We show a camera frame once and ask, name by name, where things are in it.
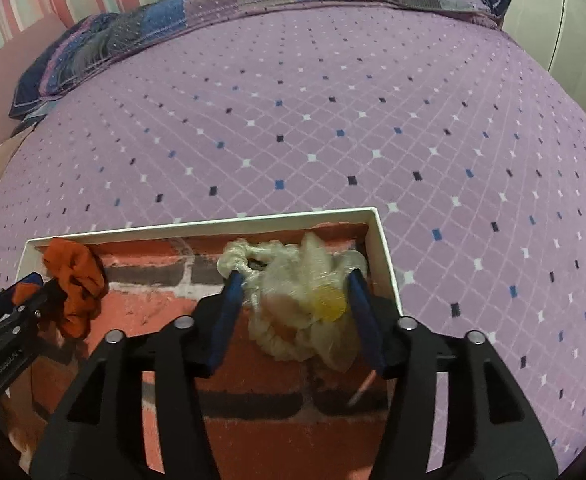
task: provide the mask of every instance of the white box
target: white box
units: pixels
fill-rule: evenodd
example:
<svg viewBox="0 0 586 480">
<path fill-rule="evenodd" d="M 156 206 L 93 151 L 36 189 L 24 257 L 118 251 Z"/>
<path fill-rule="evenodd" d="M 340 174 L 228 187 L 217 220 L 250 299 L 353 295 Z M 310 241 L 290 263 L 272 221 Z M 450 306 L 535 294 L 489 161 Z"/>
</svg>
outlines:
<svg viewBox="0 0 586 480">
<path fill-rule="evenodd" d="M 242 237 L 247 234 L 281 232 L 287 230 L 310 230 L 318 224 L 346 222 L 368 224 L 365 247 L 369 262 L 369 276 L 376 296 L 394 300 L 400 315 L 402 307 L 391 263 L 387 240 L 377 208 L 336 209 L 329 211 L 278 214 L 249 218 L 232 218 L 182 224 L 135 227 L 112 231 L 101 231 L 64 235 L 63 238 L 81 244 L 102 244 L 107 242 L 126 242 L 133 240 L 158 240 L 165 238 L 193 237 L 233 234 Z M 16 281 L 30 272 L 45 274 L 42 253 L 53 237 L 34 238 L 24 245 L 24 251 L 17 269 Z M 23 424 L 33 421 L 37 416 L 33 411 L 31 373 L 28 368 L 9 389 L 11 403 Z"/>
</svg>

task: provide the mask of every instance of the purple bedsheet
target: purple bedsheet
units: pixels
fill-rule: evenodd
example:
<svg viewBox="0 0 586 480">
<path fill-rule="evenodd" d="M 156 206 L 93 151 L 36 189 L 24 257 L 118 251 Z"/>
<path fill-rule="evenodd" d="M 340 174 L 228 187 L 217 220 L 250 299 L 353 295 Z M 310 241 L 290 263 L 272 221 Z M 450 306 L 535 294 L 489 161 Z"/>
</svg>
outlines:
<svg viewBox="0 0 586 480">
<path fill-rule="evenodd" d="M 566 467 L 586 443 L 586 115 L 497 30 L 291 10 L 112 66 L 6 170 L 0 287 L 32 237 L 363 205 L 405 311 L 486 332 Z"/>
</svg>

